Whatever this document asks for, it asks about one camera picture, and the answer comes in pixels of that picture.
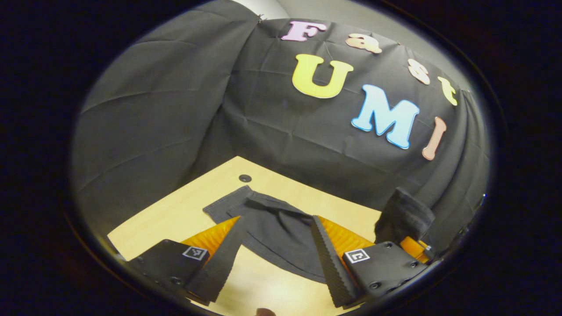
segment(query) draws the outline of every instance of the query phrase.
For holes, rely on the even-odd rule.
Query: wooden table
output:
[[[241,182],[241,174],[250,175],[251,182]],[[108,237],[126,260],[166,238],[182,242],[215,225],[203,213],[205,206],[245,185],[375,240],[373,230],[379,211],[298,183],[241,157],[227,161],[144,209]],[[209,306],[194,304],[233,316],[253,316],[257,308],[268,308],[277,316],[330,316],[349,311],[334,307],[327,285],[282,270],[244,246],[238,251],[217,301]]]

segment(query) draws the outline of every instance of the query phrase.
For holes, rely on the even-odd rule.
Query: light blue letter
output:
[[[381,136],[394,125],[392,131],[387,134],[387,140],[400,148],[408,149],[412,124],[416,115],[420,113],[420,109],[412,102],[402,100],[391,111],[386,94],[381,88],[364,84],[363,90],[366,93],[363,107],[359,117],[352,119],[351,124],[369,132],[373,129],[371,116],[374,115],[377,135]]]

